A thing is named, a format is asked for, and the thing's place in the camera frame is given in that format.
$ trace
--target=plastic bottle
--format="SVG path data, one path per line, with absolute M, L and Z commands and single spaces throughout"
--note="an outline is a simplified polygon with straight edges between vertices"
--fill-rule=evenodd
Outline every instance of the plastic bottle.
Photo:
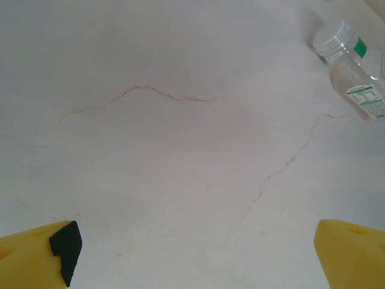
M 385 119 L 385 52 L 369 51 L 344 20 L 321 28 L 313 46 L 331 67 L 334 89 L 362 118 Z

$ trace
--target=white bottle cap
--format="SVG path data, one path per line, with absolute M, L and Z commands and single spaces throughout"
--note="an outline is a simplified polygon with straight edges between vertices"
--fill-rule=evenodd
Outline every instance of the white bottle cap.
M 322 57 L 342 55 L 358 42 L 354 29 L 344 20 L 332 21 L 318 31 L 313 46 Z

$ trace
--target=white tabletop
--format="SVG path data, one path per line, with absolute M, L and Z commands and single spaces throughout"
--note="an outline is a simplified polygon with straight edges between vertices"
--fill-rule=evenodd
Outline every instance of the white tabletop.
M 76 220 L 72 288 L 328 288 L 319 220 L 385 229 L 385 126 L 306 45 L 383 44 L 348 2 L 2 1 L 0 235 Z

